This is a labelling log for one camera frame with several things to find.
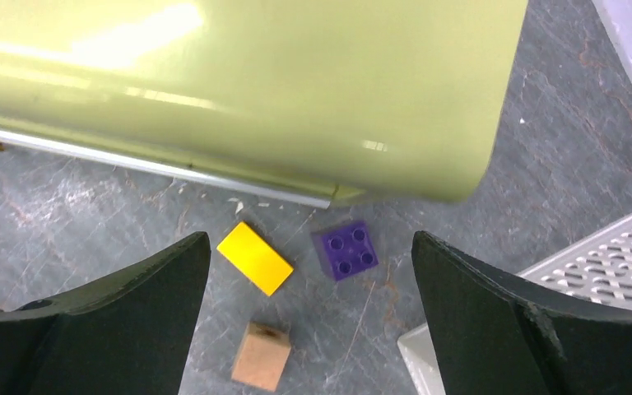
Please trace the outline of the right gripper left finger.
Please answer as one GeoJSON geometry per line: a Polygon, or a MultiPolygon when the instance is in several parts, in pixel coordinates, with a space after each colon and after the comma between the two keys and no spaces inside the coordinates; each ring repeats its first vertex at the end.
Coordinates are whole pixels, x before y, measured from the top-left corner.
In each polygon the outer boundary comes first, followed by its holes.
{"type": "Polygon", "coordinates": [[[211,262],[195,232],[75,289],[0,310],[0,394],[176,394],[211,262]]]}

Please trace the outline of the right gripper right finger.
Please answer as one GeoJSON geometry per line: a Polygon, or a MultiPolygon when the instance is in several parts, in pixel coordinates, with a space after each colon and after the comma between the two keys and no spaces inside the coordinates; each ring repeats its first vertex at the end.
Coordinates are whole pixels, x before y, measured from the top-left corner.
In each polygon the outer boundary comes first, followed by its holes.
{"type": "Polygon", "coordinates": [[[632,394],[632,310],[526,281],[424,231],[412,265],[448,394],[632,394]]]}

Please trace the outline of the green drawer cabinet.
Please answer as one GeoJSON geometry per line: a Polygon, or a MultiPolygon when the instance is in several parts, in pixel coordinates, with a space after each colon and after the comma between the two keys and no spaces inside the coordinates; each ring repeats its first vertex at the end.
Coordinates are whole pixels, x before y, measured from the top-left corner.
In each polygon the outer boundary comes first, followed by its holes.
{"type": "Polygon", "coordinates": [[[458,202],[525,1],[0,1],[0,142],[327,208],[458,202]]]}

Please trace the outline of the purple cube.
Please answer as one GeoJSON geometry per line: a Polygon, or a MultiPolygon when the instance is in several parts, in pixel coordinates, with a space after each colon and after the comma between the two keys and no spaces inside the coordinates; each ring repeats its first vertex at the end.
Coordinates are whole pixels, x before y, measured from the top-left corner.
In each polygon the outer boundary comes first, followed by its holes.
{"type": "Polygon", "coordinates": [[[349,221],[311,233],[324,274],[341,281],[379,264],[368,226],[349,221]]]}

